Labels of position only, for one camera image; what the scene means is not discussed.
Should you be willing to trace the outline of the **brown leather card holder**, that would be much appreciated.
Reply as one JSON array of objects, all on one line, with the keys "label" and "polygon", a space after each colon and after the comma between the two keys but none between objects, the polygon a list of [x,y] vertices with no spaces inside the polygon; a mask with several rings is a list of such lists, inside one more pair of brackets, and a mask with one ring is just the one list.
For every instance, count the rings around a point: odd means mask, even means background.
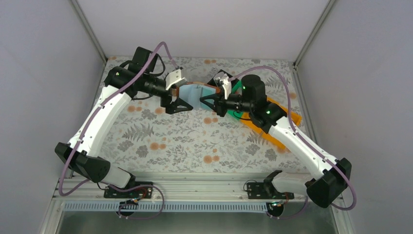
[{"label": "brown leather card holder", "polygon": [[187,82],[175,88],[175,97],[179,97],[193,106],[193,110],[200,108],[200,98],[203,96],[218,94],[220,89],[200,82]]}]

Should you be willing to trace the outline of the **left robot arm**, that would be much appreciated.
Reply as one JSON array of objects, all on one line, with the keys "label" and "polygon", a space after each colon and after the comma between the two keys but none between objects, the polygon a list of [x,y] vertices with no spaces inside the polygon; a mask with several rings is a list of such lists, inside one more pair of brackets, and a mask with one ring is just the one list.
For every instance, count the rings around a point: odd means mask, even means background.
[{"label": "left robot arm", "polygon": [[153,72],[158,59],[156,51],[138,47],[131,60],[108,72],[101,94],[85,122],[67,143],[60,142],[55,147],[55,153],[64,163],[60,190],[66,171],[72,170],[94,183],[115,186],[123,197],[134,194],[134,176],[99,156],[105,137],[119,114],[139,92],[159,97],[161,107],[168,114],[192,110],[180,98],[172,99],[172,89],[186,81],[182,67],[171,60],[175,69],[161,78]]}]

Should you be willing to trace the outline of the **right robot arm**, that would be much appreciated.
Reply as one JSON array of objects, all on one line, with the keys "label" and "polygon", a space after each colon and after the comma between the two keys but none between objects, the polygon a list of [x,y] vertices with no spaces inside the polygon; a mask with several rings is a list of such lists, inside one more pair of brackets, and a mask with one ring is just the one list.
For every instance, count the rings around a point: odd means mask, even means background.
[{"label": "right robot arm", "polygon": [[307,137],[293,122],[289,113],[268,100],[265,84],[257,75],[241,79],[241,94],[230,92],[231,82],[227,76],[217,77],[220,91],[201,95],[200,102],[219,116],[227,111],[240,111],[249,115],[249,121],[264,133],[278,140],[306,167],[308,173],[296,174],[275,171],[264,181],[264,193],[276,198],[281,193],[305,195],[316,205],[327,208],[346,189],[353,195],[350,210],[357,203],[357,196],[350,183],[352,165],[349,160],[338,160]]}]

